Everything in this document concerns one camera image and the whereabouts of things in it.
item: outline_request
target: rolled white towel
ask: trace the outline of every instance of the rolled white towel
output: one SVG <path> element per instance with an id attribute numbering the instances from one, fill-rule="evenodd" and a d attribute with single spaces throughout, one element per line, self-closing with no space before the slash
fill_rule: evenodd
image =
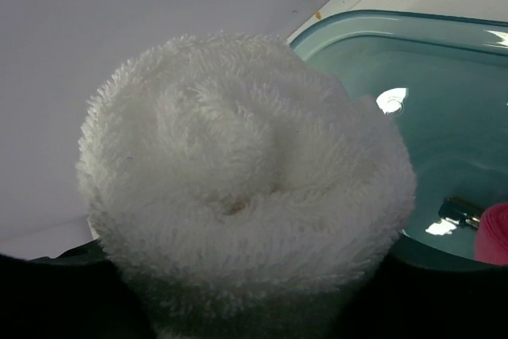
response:
<path id="1" fill-rule="evenodd" d="M 320 337 L 413 208 L 390 119 L 282 41 L 170 40 L 98 93 L 79 188 L 160 337 Z"/>

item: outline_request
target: towel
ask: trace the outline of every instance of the towel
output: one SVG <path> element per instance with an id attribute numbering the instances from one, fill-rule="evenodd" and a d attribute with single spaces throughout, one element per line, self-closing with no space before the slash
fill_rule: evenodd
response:
<path id="1" fill-rule="evenodd" d="M 475 238 L 475 260 L 508 265 L 508 202 L 483 212 Z"/>
<path id="2" fill-rule="evenodd" d="M 82 130 L 90 224 L 160 338 L 323 337 L 413 209 L 389 117 L 276 38 L 153 48 Z"/>

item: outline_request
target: rolled towel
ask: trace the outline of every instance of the rolled towel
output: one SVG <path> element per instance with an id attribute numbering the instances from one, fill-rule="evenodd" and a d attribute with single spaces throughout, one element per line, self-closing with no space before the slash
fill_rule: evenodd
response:
<path id="1" fill-rule="evenodd" d="M 414 204 L 374 99 L 268 37 L 128 61 L 79 147 L 90 223 L 161 338 L 324 337 Z"/>
<path id="2" fill-rule="evenodd" d="M 483 212 L 475 238 L 475 260 L 508 265 L 508 202 Z"/>

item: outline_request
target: white towel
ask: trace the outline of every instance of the white towel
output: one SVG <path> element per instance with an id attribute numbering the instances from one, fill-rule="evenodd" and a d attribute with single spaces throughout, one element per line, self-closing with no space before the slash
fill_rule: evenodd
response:
<path id="1" fill-rule="evenodd" d="M 91 224 L 161 338 L 321 337 L 414 203 L 374 100 L 267 37 L 128 61 L 79 147 Z"/>

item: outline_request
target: fluffy white fabric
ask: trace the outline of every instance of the fluffy white fabric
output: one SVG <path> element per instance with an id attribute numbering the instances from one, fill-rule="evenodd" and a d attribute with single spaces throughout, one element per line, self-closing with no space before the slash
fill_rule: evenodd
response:
<path id="1" fill-rule="evenodd" d="M 321 337 L 413 208 L 390 119 L 279 40 L 171 40 L 98 93 L 79 187 L 160 337 Z"/>

